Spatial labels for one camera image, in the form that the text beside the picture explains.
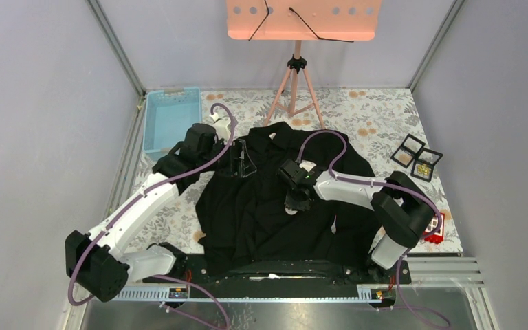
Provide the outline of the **black shirt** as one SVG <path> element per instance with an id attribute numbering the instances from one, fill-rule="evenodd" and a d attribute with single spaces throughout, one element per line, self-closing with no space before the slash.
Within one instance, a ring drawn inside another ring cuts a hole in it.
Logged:
<path id="1" fill-rule="evenodd" d="M 196 205 L 207 270 L 220 275 L 258 261 L 326 260 L 361 267 L 380 228 L 373 211 L 320 200 L 306 212 L 285 210 L 287 185 L 278 176 L 299 155 L 340 173 L 371 177 L 371 165 L 345 134 L 295 130 L 285 122 L 252 128 L 244 138 L 256 172 L 216 172 Z"/>

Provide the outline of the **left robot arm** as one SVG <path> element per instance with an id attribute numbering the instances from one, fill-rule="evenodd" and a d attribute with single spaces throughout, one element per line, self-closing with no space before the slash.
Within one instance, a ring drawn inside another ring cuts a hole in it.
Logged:
<path id="1" fill-rule="evenodd" d="M 155 163 L 140 188 L 100 224 L 87 233 L 73 231 L 65 239 L 65 266 L 70 279 L 68 299 L 74 306 L 74 287 L 80 285 L 102 302 L 115 298 L 128 283 L 162 275 L 180 281 L 185 263 L 173 249 L 154 243 L 139 252 L 127 252 L 147 223 L 176 200 L 200 174 L 228 166 L 237 121 L 194 124 L 184 140 Z"/>

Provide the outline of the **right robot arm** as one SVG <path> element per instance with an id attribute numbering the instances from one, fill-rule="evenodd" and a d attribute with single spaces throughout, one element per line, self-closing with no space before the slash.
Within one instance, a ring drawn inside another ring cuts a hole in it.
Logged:
<path id="1" fill-rule="evenodd" d="M 339 201 L 374 212 L 385 233 L 373 249 L 366 272 L 376 283 L 386 282 L 394 266 L 428 233 L 433 219 L 443 217 L 435 204 L 406 174 L 363 177 L 322 169 L 313 162 L 285 161 L 278 170 L 287 184 L 285 207 L 307 211 L 315 201 Z"/>

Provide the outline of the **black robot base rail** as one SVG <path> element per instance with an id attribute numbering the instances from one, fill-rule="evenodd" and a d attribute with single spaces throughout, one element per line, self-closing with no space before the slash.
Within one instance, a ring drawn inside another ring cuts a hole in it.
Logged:
<path id="1" fill-rule="evenodd" d="M 220 275 L 208 271 L 202 254 L 186 255 L 166 279 L 155 276 L 145 284 L 170 286 L 171 300 L 214 296 L 221 302 L 381 302 L 395 299 L 395 286 L 412 282 L 407 262 L 384 270 L 339 265 L 328 261 L 259 261 Z"/>

